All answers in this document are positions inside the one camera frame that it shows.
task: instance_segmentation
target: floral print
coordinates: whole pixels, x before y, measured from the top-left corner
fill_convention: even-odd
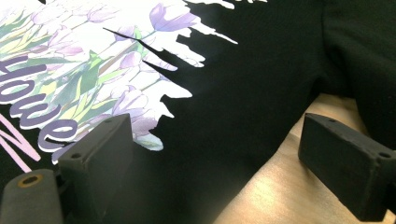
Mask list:
[[[161,116],[173,117],[161,98],[192,95],[149,65],[177,70],[146,49],[142,42],[157,50],[167,49],[196,67],[204,66],[205,58],[177,43],[176,39],[178,35],[186,35],[190,28],[236,44],[230,37],[202,24],[186,6],[186,2],[190,2],[233,8],[232,3],[221,0],[145,0],[132,4],[134,8],[123,8],[123,0],[111,3],[49,0],[43,6],[31,3],[33,1],[20,1],[31,5],[25,9],[7,7],[0,11],[0,61],[21,56],[29,58],[25,65],[16,64],[11,70],[46,65],[46,73],[27,78],[35,82],[29,96],[45,94],[49,110],[57,105],[62,107],[56,119],[71,119],[77,123],[71,143],[104,119],[129,114],[132,138],[136,143],[149,150],[163,149],[161,139],[150,133]],[[117,21],[126,10],[134,10],[128,13],[131,19]],[[84,33],[87,30],[96,33],[87,35]],[[55,151],[52,161],[56,163],[70,146]]]

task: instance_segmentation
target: purple lettering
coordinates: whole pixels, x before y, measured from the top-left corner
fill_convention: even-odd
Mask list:
[[[49,107],[48,104],[33,105],[30,108],[25,108],[27,105],[39,103],[45,98],[46,94],[43,93],[21,99],[9,109],[9,114],[12,118],[21,118],[21,128],[23,129],[33,129],[50,123],[51,120],[61,112],[60,105],[48,114],[40,115],[38,117],[34,117],[33,114],[47,110]]]
[[[15,64],[15,63],[24,63],[28,59],[29,58],[27,56],[21,56],[21,57],[18,57],[18,58],[13,58],[13,59],[6,60],[4,62],[0,61],[0,71],[2,71],[4,73],[9,73],[9,71],[7,69],[8,66],[10,66],[12,64]]]
[[[7,89],[16,88],[19,86],[26,86],[20,91],[16,91],[9,94],[4,94]],[[35,89],[35,82],[33,80],[21,81],[16,80],[8,82],[7,84],[0,87],[0,104],[12,104],[13,102],[21,99],[23,96],[29,94]]]
[[[76,137],[78,124],[73,119],[58,119],[47,124],[38,135],[38,146],[45,152],[54,152],[62,148],[63,144],[48,142],[52,139],[58,142],[71,141]]]

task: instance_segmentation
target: shirt sleeve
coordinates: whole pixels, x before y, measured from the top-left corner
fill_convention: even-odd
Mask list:
[[[344,73],[369,134],[396,149],[396,5],[325,1],[325,48]]]

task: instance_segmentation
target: wooden surface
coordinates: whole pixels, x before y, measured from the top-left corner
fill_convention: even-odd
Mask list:
[[[366,133],[352,99],[322,94],[307,112],[337,119]],[[275,156],[233,199],[216,224],[360,223],[298,160],[302,127],[300,119]],[[394,220],[395,216],[388,211],[380,223],[392,224]]]

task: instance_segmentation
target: metal screw hole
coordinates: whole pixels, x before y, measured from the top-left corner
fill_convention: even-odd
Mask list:
[[[20,180],[18,182],[18,186],[22,189],[30,188],[33,185],[39,183],[42,179],[43,179],[43,175],[31,175]]]
[[[378,154],[379,154],[379,156],[381,156],[381,157],[390,158],[390,155],[389,155],[388,153],[380,152],[380,153],[378,153]]]
[[[81,157],[81,154],[79,154],[79,153],[75,153],[72,155],[72,159],[78,159],[80,157]]]

